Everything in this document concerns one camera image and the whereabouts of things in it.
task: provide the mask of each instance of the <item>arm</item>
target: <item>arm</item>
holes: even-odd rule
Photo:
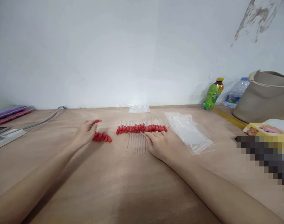
[[[0,223],[21,223],[24,220],[73,155],[91,142],[97,128],[94,122],[82,124],[65,149],[0,196]]]
[[[215,175],[191,163],[186,153],[168,144],[166,132],[145,133],[150,152],[171,167],[223,223],[284,223],[256,199]]]

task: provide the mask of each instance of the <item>bag handle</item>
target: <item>bag handle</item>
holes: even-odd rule
[[[252,73],[249,75],[249,78],[248,78],[248,81],[249,81],[249,82],[253,82],[253,83],[255,83],[255,84],[259,85],[259,86],[264,86],[264,87],[284,88],[284,86],[275,86],[275,85],[269,85],[269,84],[263,84],[263,83],[260,83],[260,82],[256,82],[256,81],[254,80],[254,76],[255,76],[255,74],[256,74],[258,71],[260,71],[260,70],[254,71],[254,72],[252,72]]]

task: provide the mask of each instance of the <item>cable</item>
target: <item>cable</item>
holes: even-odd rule
[[[0,136],[8,135],[8,134],[17,132],[17,131],[19,131],[19,130],[28,129],[28,128],[35,127],[35,126],[37,126],[37,125],[43,124],[43,123],[49,121],[50,119],[52,119],[52,118],[57,114],[57,112],[58,112],[61,108],[66,109],[64,106],[60,106],[60,107],[58,107],[58,109],[57,109],[52,115],[50,115],[50,116],[49,116],[47,119],[45,119],[44,121],[41,121],[41,122],[36,123],[36,124],[31,124],[31,125],[29,125],[29,126],[26,126],[26,127],[23,127],[23,128],[17,129],[17,130],[12,130],[12,131],[6,132],[6,133],[4,133],[4,134],[0,134]]]

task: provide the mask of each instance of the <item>ziplock bag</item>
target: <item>ziplock bag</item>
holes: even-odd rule
[[[202,132],[199,131],[191,115],[181,113],[164,113],[170,129],[182,140],[191,154],[199,154],[213,144],[212,140],[202,133],[205,131],[202,126]]]

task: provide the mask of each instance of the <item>table surface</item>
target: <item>table surface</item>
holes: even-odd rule
[[[34,111],[6,126],[21,128],[53,112]],[[0,148],[0,195],[65,147],[84,120],[100,118],[98,131],[113,142],[82,148],[24,223],[220,223],[166,164],[149,151],[126,151],[129,135],[115,134],[120,120],[163,120],[162,112],[191,114],[213,140],[215,151],[190,155],[191,162],[237,185],[284,219],[284,188],[236,148],[234,138],[244,133],[199,105],[153,107],[143,114],[129,114],[128,108],[60,110],[51,121]],[[174,133],[168,135],[175,150],[187,150]]]

